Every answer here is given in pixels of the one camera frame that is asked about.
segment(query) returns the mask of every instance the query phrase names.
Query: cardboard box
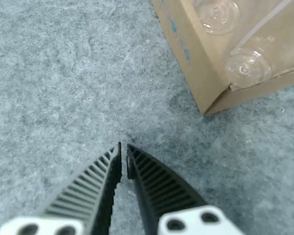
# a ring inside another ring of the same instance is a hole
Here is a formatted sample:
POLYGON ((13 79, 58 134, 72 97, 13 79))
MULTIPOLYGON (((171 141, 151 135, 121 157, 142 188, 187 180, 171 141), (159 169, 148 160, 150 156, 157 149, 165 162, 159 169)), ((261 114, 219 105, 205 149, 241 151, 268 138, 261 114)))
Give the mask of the cardboard box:
POLYGON ((228 109, 294 85, 294 68, 291 68, 253 87, 232 91, 221 60, 231 34, 207 34, 195 12, 193 0, 152 0, 152 3, 203 114, 228 109))

